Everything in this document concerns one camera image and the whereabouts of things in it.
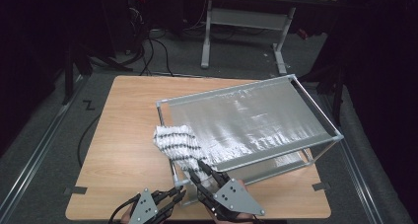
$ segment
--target black tape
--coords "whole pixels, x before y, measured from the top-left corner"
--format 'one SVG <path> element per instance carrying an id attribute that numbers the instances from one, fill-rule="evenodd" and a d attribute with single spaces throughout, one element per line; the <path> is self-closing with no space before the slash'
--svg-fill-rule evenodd
<path id="1" fill-rule="evenodd" d="M 66 195 L 69 195 L 69 194 L 72 194 L 72 193 L 86 194 L 86 192 L 87 192 L 86 187 L 73 187 L 73 188 L 67 187 L 64 190 L 64 194 L 66 194 Z"/>
<path id="2" fill-rule="evenodd" d="M 328 190 L 330 189 L 331 186 L 329 185 L 329 183 L 318 183 L 318 184 L 314 184 L 313 185 L 313 190 L 318 191 L 318 190 Z"/>

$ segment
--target gray carpet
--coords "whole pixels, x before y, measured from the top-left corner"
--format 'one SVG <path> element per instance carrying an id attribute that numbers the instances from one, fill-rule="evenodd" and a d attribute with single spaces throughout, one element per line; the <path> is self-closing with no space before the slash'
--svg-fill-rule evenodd
<path id="1" fill-rule="evenodd" d="M 154 37 L 162 34 L 162 32 L 153 33 Z M 170 68 L 174 75 L 268 79 L 278 76 L 277 66 L 270 48 L 270 42 L 274 42 L 275 34 L 274 32 L 263 32 L 255 36 L 248 34 L 235 34 L 232 37 L 228 34 L 214 36 L 216 38 L 228 37 L 229 39 L 213 40 L 211 66 L 205 70 L 199 66 L 202 36 L 184 35 L 179 38 L 165 34 L 158 40 L 163 42 L 168 49 Z M 319 36 L 302 40 L 298 36 L 289 35 L 283 47 L 283 56 L 288 64 L 288 72 L 295 73 L 297 76 L 309 72 L 325 39 L 326 36 Z M 144 46 L 146 48 L 145 58 L 148 59 L 151 55 L 151 48 L 147 42 L 144 43 Z M 167 74 L 164 49 L 155 42 L 153 47 L 155 53 L 149 65 L 150 71 L 152 74 Z M 118 60 L 123 61 L 128 57 L 119 55 Z M 139 60 L 131 67 L 134 68 L 134 72 L 130 74 L 138 75 L 142 71 L 144 63 Z M 46 156 L 7 223 L 106 223 L 105 221 L 74 222 L 66 219 L 65 209 L 70 196 L 65 194 L 64 190 L 67 187 L 72 187 L 77 181 L 80 171 L 77 162 L 77 146 L 89 124 L 101 113 L 112 80 L 118 74 L 121 73 L 113 69 L 94 67 L 93 75 L 88 79 L 65 115 Z M 0 200 L 6 198 L 44 132 L 61 109 L 64 99 L 62 76 L 56 82 L 56 87 L 55 92 L 39 105 L 19 137 L 0 160 L 0 177 L 2 178 Z M 313 92 L 313 95 L 319 99 L 314 91 L 310 92 Z M 386 223 L 412 223 L 402 204 L 397 200 L 379 161 L 376 156 L 374 157 L 346 91 L 341 115 L 342 130 L 346 141 L 353 149 L 355 158 L 365 174 L 371 193 L 383 213 L 383 221 Z M 96 124 L 96 122 L 93 124 L 82 140 L 82 160 L 87 153 Z M 289 224 L 370 223 L 348 172 L 340 144 L 335 145 L 319 159 L 317 168 L 321 180 L 330 184 L 326 195 L 332 211 L 331 216 L 327 219 L 287 220 L 287 222 Z"/>

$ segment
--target white desk leg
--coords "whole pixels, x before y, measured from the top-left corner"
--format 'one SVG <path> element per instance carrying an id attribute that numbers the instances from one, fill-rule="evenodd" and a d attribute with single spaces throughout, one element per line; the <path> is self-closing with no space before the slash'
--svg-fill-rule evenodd
<path id="1" fill-rule="evenodd" d="M 202 68 L 209 67 L 211 20 L 212 20 L 212 1 L 209 0 L 208 10 L 206 13 L 206 33 L 205 33 L 205 41 L 203 42 L 202 63 L 200 64 Z"/>
<path id="2" fill-rule="evenodd" d="M 282 50 L 283 43 L 285 42 L 285 39 L 286 39 L 286 34 L 289 31 L 290 25 L 292 24 L 292 20 L 293 20 L 294 14 L 295 14 L 295 10 L 296 10 L 296 8 L 290 9 L 289 14 L 288 14 L 287 19 L 286 19 L 285 26 L 284 26 L 283 31 L 281 33 L 281 36 L 279 38 L 279 42 L 273 44 L 274 56 L 276 57 L 276 63 L 277 63 L 277 67 L 279 68 L 280 76 L 283 76 L 283 75 L 287 74 L 286 65 L 285 65 L 285 62 L 283 60 L 281 50 Z"/>

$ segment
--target wooden table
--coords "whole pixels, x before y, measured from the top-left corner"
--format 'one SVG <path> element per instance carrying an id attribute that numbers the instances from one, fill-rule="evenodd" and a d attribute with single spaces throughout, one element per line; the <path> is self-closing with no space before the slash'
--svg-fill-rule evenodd
<path id="1" fill-rule="evenodd" d="M 160 124 L 155 102 L 213 89 L 235 86 L 250 80 L 118 76 L 104 106 L 92 144 L 66 216 L 71 220 L 107 220 L 128 198 L 150 190 L 169 190 L 173 179 L 167 157 L 153 144 Z M 248 186 L 251 195 L 266 211 L 265 219 L 326 218 L 330 208 L 316 167 L 274 177 Z M 210 219 L 203 204 L 177 206 L 172 220 Z"/>

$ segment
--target dark background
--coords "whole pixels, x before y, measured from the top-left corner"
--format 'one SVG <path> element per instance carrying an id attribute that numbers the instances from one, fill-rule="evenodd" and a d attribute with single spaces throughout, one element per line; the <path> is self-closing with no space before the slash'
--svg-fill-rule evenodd
<path id="1" fill-rule="evenodd" d="M 179 36 L 187 27 L 183 19 L 194 23 L 203 5 L 203 0 L 147 1 L 144 11 L 153 24 Z M 413 210 L 418 201 L 413 159 L 418 154 L 418 0 L 340 1 L 366 8 L 337 15 L 333 9 L 319 13 L 316 7 L 301 7 L 290 33 L 303 29 L 309 35 L 329 34 L 313 71 L 342 69 L 372 147 L 418 222 Z M 253 8 L 271 10 L 268 5 Z M 54 90 L 70 43 L 81 41 L 106 56 L 132 49 L 128 18 L 125 0 L 0 0 L 1 154 Z M 335 78 L 333 72 L 316 80 Z"/>

